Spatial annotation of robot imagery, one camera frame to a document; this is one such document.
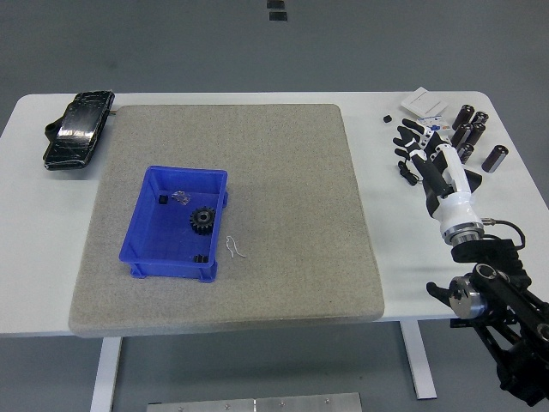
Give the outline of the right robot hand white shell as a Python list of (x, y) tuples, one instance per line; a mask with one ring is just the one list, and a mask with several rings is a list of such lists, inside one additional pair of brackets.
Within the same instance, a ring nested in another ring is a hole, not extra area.
[(421, 175), (428, 213), (439, 222), (444, 242), (459, 245), (482, 239), (484, 225), (473, 210), (469, 182), (479, 176), (465, 171), (449, 139), (436, 131), (406, 118), (397, 131), (395, 153), (411, 161)]

